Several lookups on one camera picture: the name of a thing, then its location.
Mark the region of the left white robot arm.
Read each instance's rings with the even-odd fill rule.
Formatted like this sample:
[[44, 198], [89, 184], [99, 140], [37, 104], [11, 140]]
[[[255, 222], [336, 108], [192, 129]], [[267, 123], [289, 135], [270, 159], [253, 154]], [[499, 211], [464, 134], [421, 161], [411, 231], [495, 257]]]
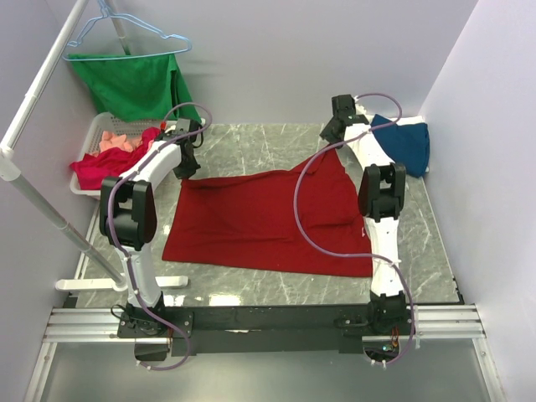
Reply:
[[190, 178], [199, 169], [195, 137], [204, 126], [164, 121], [147, 151], [132, 167], [106, 176], [100, 187], [100, 233], [121, 259], [127, 290], [126, 318], [150, 337], [168, 324], [163, 293], [157, 284], [152, 240], [157, 232], [154, 190], [173, 170]]

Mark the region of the dark red t shirt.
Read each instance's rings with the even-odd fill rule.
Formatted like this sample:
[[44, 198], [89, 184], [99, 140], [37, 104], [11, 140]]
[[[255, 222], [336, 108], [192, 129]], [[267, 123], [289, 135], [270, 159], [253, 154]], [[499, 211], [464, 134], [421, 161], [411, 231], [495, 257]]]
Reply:
[[370, 277], [370, 251], [355, 185], [331, 150], [291, 170], [183, 181], [162, 257]]

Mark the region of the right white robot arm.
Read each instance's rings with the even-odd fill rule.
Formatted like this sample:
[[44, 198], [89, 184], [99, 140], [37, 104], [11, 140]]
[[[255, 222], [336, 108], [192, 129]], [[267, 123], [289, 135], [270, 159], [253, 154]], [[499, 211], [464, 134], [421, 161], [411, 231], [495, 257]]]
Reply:
[[406, 291], [396, 270], [406, 170], [385, 153], [373, 129], [351, 95], [337, 95], [332, 98], [332, 118], [320, 137], [331, 144], [348, 141], [363, 169], [358, 209], [373, 254], [367, 322], [371, 332], [387, 334], [408, 320]]

